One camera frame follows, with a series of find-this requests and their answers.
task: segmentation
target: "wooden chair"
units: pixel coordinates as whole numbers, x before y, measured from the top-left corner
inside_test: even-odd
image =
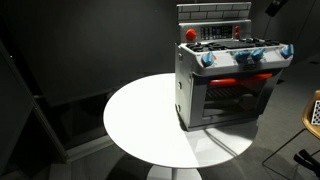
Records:
[[[305,126],[301,131],[299,131],[296,135],[294,135],[291,139],[289,139],[286,143],[284,143],[280,148],[278,148],[275,152],[273,152],[269,157],[267,157],[263,162],[262,165],[265,166],[266,168],[270,169],[271,171],[281,175],[282,177],[286,178],[286,179],[290,179],[288,177],[286,177],[285,175],[279,173],[278,171],[272,169],[271,167],[266,165],[266,162],[272,157],[274,156],[277,152],[279,152],[282,148],[284,148],[287,144],[289,144],[292,140],[294,140],[296,137],[298,137],[302,132],[304,132],[305,130],[308,130],[308,132],[310,132],[312,135],[314,135],[316,138],[318,138],[320,140],[320,126],[317,125],[312,125],[311,124],[311,119],[312,119],[312,115],[313,115],[313,109],[314,109],[314,105],[315,102],[317,100],[320,100],[320,90],[315,91],[312,99],[307,103],[307,105],[305,106],[305,109],[303,111],[303,115],[302,115],[302,123]]]

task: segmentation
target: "floor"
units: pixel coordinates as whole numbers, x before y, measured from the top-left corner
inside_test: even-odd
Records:
[[[311,59],[286,69],[264,114],[257,121],[259,130],[251,147],[231,161],[198,169],[202,179],[284,179],[261,163],[303,128],[301,114],[304,106],[313,92],[320,89],[319,68],[320,61]],[[305,132],[273,156],[267,165],[291,179],[318,179],[313,172],[293,161],[294,154],[302,149],[310,153],[319,150],[319,140]],[[320,160],[320,153],[314,157]],[[126,154],[114,144],[69,164],[53,164],[32,179],[144,180],[151,166]]]

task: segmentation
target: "table base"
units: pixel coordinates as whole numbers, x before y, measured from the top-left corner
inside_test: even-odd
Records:
[[[197,169],[174,169],[153,165],[147,180],[202,180]]]

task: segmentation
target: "white round table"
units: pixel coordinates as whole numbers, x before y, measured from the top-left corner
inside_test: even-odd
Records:
[[[183,131],[175,109],[174,74],[145,77],[121,88],[105,107],[104,125],[121,149],[156,165],[148,180],[201,179],[196,168],[240,155],[252,144],[258,129],[252,121]]]

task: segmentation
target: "blue knob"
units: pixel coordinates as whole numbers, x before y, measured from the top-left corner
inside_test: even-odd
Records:
[[[256,49],[251,52],[251,58],[254,62],[260,61],[263,58],[265,49]]]
[[[294,54],[293,45],[289,44],[282,49],[280,49],[280,54],[283,58],[288,59],[290,56]]]
[[[249,55],[250,55],[249,51],[238,51],[234,54],[234,59],[238,63],[244,63],[244,62],[247,62]]]
[[[202,56],[201,62],[202,62],[204,67],[211,66],[213,64],[213,62],[214,62],[214,57],[212,55],[212,51],[210,51],[206,55]]]

